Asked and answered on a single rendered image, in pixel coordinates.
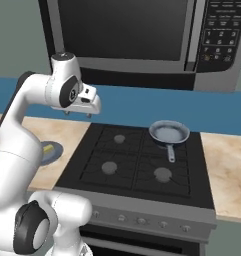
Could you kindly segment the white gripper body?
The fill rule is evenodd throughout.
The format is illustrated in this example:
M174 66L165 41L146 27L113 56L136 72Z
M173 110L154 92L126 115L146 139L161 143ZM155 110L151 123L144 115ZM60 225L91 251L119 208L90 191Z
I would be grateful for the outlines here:
M101 112L101 100L98 95L96 95L90 102L88 102L87 98L77 97L70 106L61 108L61 111L99 114Z

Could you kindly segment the grey frying pan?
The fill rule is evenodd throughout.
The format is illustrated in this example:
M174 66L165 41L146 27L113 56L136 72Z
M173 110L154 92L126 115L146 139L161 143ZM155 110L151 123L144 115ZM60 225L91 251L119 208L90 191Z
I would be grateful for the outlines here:
M167 149L168 161L174 163L174 148L187 141L190 130L180 122L160 120L149 127L149 135L158 146Z

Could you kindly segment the blue-grey round plate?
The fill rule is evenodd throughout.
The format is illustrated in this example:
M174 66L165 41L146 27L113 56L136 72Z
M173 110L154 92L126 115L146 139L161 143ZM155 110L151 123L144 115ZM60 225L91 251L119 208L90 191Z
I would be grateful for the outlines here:
M46 165L49 165L49 164L57 161L62 156L63 151L64 151L63 146L58 142L55 142L55 141L42 141L41 142L42 147L44 147L48 144L52 144L54 149L52 152L50 152L48 154L43 153L41 166L46 166Z

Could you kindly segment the black microwave door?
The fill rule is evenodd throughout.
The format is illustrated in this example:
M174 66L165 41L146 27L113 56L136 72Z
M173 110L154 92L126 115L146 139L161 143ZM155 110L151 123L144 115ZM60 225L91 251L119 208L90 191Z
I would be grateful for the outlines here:
M47 0L57 52L87 84L191 90L185 69L195 0Z

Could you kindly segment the black gas stove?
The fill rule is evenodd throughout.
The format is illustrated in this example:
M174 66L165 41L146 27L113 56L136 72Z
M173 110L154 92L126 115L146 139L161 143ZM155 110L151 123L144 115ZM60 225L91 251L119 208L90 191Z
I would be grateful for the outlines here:
M200 134L191 133L175 155L170 163L145 128L93 123L55 188L91 201L100 217L86 225L206 246L216 213ZM118 221L120 214L126 222ZM138 224L138 217L146 224ZM160 221L168 226L161 228ZM191 230L183 232L182 225Z

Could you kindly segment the black and silver microwave oven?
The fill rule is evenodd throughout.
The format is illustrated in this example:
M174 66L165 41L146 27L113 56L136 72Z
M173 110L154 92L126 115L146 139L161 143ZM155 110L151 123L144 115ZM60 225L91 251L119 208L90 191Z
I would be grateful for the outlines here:
M199 37L191 91L232 92L241 69L241 0L198 0ZM38 0L47 51L57 52L47 0Z

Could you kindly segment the black oven door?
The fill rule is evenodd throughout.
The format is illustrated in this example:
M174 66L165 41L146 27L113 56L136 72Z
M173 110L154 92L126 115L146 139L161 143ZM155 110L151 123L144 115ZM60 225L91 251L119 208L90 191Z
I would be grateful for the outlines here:
M205 246L197 242L188 242L160 236L146 235L138 232L96 225L86 225L81 227L80 233L82 237L90 237L160 251L184 254L186 256L205 256ZM139 254L126 253L92 245L90 246L94 249L95 256L102 256L103 252L106 253L106 256L142 256Z

